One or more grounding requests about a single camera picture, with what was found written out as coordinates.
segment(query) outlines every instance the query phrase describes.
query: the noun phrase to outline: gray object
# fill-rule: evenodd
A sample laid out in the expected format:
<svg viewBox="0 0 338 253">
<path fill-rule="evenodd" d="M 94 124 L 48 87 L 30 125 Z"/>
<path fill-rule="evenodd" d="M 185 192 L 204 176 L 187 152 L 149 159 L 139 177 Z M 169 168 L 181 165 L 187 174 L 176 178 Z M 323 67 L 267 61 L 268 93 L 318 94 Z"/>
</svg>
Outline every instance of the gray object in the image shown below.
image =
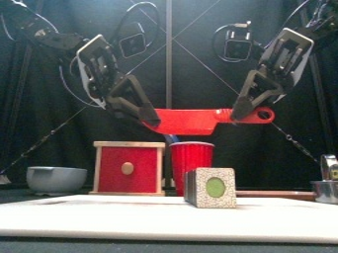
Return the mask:
<svg viewBox="0 0 338 253">
<path fill-rule="evenodd" d="M 36 195 L 74 193 L 84 184 L 86 170 L 66 167 L 28 167 L 26 183 Z"/>
<path fill-rule="evenodd" d="M 311 186 L 316 202 L 338 204 L 338 181 L 312 181 Z"/>
</svg>

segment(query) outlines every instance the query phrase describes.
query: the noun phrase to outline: metal rod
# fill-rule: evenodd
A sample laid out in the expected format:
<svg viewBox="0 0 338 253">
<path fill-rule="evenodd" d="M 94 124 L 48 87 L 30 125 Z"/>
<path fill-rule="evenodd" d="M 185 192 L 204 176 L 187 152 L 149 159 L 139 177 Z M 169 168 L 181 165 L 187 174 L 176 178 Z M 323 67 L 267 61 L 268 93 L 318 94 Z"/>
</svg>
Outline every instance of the metal rod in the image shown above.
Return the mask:
<svg viewBox="0 0 338 253">
<path fill-rule="evenodd" d="M 167 0 L 167 108 L 172 107 L 171 101 L 171 75 L 172 75 L 172 3 Z"/>
</svg>

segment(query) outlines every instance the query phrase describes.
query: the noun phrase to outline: green circle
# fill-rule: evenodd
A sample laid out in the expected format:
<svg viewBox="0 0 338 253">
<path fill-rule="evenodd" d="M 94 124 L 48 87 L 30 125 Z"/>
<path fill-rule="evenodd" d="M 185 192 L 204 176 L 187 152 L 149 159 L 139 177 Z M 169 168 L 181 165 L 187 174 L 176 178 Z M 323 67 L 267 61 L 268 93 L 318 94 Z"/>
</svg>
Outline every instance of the green circle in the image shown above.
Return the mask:
<svg viewBox="0 0 338 253">
<path fill-rule="evenodd" d="M 209 197 L 219 198 L 224 195 L 225 185 L 220 178 L 212 177 L 205 182 L 205 192 Z"/>
</svg>

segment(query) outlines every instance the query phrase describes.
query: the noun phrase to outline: speckled block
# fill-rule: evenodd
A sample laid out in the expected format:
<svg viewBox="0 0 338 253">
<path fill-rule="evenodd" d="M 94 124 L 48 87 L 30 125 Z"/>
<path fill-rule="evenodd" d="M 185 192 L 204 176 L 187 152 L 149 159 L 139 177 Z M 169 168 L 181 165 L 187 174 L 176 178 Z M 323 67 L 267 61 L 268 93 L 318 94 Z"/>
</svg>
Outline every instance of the speckled block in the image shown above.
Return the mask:
<svg viewBox="0 0 338 253">
<path fill-rule="evenodd" d="M 184 200 L 201 209 L 236 207 L 232 168 L 196 168 L 184 175 Z"/>
</svg>

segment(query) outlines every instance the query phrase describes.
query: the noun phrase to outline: white surface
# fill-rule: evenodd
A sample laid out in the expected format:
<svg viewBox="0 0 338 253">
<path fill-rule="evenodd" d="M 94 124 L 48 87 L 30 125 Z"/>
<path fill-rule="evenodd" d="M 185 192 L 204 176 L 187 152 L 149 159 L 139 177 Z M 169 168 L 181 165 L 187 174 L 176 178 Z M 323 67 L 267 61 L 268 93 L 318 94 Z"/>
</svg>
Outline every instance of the white surface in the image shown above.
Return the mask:
<svg viewBox="0 0 338 253">
<path fill-rule="evenodd" d="M 0 236 L 338 244 L 338 206 L 237 198 L 197 209 L 180 197 L 68 196 L 0 205 Z"/>
</svg>

